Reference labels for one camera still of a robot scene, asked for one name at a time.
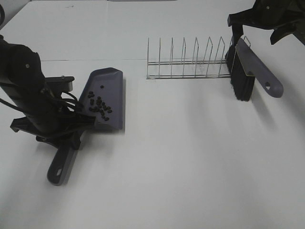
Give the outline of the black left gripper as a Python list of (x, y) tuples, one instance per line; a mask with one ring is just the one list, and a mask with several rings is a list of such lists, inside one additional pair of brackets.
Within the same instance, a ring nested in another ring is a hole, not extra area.
[(14, 132), (23, 131), (36, 136), (36, 140), (58, 147), (61, 138), (69, 137), (68, 145), (78, 150), (81, 133), (76, 129), (94, 129), (95, 116), (81, 116), (83, 104), (71, 92), (54, 93), (45, 78), (9, 81), (10, 107), (24, 117), (13, 119)]

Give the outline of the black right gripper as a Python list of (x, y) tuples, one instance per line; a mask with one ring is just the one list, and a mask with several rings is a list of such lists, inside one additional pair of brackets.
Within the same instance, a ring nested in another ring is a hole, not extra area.
[(256, 0), (253, 7), (228, 16), (228, 26), (232, 27), (233, 38), (240, 39), (243, 25), (264, 30), (274, 29), (271, 44), (282, 38), (295, 35), (300, 21), (305, 19), (305, 8), (295, 0)]

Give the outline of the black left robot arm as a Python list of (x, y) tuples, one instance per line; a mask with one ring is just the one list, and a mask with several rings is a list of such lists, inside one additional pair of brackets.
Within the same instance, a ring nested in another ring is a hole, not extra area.
[(38, 53), (0, 39), (0, 87), (13, 103), (0, 102), (24, 114), (12, 121), (14, 132), (79, 149), (82, 132), (93, 127), (95, 118), (81, 114), (84, 106), (71, 93), (73, 81), (73, 76), (45, 77)]

